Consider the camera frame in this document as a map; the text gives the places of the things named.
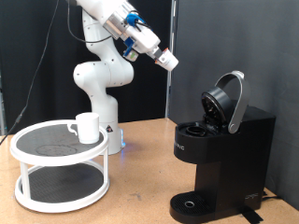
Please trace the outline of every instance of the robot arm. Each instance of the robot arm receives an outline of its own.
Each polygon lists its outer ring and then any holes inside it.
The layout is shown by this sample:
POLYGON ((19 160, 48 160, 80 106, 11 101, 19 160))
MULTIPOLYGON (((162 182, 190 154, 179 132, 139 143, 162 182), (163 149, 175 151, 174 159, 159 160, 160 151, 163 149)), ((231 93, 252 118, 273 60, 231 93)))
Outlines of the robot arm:
POLYGON ((148 54, 157 64, 172 71, 178 64, 177 58, 168 50, 161 51, 161 40, 153 33, 136 9, 126 0, 69 0, 77 4, 111 33, 121 38, 127 46, 123 57, 134 62, 138 53, 148 54))

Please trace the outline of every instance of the black coffee maker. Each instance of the black coffee maker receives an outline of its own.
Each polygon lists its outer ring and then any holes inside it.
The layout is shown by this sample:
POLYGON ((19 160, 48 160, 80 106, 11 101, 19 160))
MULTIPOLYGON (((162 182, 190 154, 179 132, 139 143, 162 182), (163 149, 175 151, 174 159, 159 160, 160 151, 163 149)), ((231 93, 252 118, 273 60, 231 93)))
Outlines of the black coffee maker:
POLYGON ((244 74, 226 74, 203 93, 203 120, 176 127, 176 157, 197 164, 195 190, 170 202, 176 221, 204 223, 261 207, 276 118, 248 106, 249 97, 244 74), (233 78, 241 86, 236 103, 223 91, 233 78))

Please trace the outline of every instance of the black curtain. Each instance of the black curtain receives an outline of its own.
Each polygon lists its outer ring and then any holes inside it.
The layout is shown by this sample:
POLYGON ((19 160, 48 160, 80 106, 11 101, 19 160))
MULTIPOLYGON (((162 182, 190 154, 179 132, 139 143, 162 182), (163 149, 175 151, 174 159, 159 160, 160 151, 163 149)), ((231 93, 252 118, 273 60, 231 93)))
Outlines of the black curtain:
MULTIPOLYGON (((161 49, 167 48, 171 0, 131 0, 130 3, 160 37, 161 49)), ((25 106, 55 5, 56 0, 0 1, 0 69, 8 129, 25 106)), ((81 13, 81 7, 71 7, 70 23, 73 33, 84 38, 81 13)), ((99 59, 68 33, 66 18, 67 3, 60 0, 29 107, 14 133, 41 121, 73 119, 76 114, 91 111, 87 94, 73 80, 73 71, 78 63, 99 59)), ((125 50, 122 41, 115 44, 122 54, 125 50)), ((119 102, 119 121, 163 118, 167 72, 147 55, 140 55, 133 67, 135 78, 131 84, 107 89, 119 102)))
MULTIPOLYGON (((179 0, 170 119, 200 120, 201 94, 244 72, 250 105, 277 116, 266 186, 299 209, 299 1, 179 0)), ((239 91, 231 83, 230 95, 239 91)))

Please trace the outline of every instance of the tabletop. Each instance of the tabletop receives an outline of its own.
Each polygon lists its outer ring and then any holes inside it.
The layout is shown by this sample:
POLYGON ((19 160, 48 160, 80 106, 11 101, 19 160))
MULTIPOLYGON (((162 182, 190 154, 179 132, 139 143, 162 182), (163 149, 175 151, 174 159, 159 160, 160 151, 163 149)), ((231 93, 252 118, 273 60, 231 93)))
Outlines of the tabletop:
MULTIPOLYGON (((192 191, 196 165, 174 156, 176 124, 170 119, 122 123, 126 147, 109 156, 110 187, 98 202, 65 214, 42 214, 21 207, 14 197, 20 163, 9 152, 10 136, 0 147, 0 222, 46 223, 177 223, 169 215, 173 196, 192 191)), ((93 159, 102 163, 103 157, 93 159)), ((274 195, 265 190, 269 196, 274 195)), ((263 224, 297 224, 299 213, 282 200, 270 199, 256 211, 263 224)), ((249 224, 239 216, 211 224, 249 224)))

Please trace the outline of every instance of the white cup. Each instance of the white cup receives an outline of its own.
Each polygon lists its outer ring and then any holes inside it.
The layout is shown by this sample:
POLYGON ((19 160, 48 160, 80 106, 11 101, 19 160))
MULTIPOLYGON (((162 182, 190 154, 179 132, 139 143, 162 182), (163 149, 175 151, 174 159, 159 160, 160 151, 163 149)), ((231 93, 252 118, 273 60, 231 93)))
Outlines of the white cup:
POLYGON ((78 135, 78 140, 82 144, 96 143, 100 139, 99 115, 92 112, 76 115, 76 122, 67 124, 67 129, 78 135), (72 124, 77 124, 78 134, 71 129, 72 124))

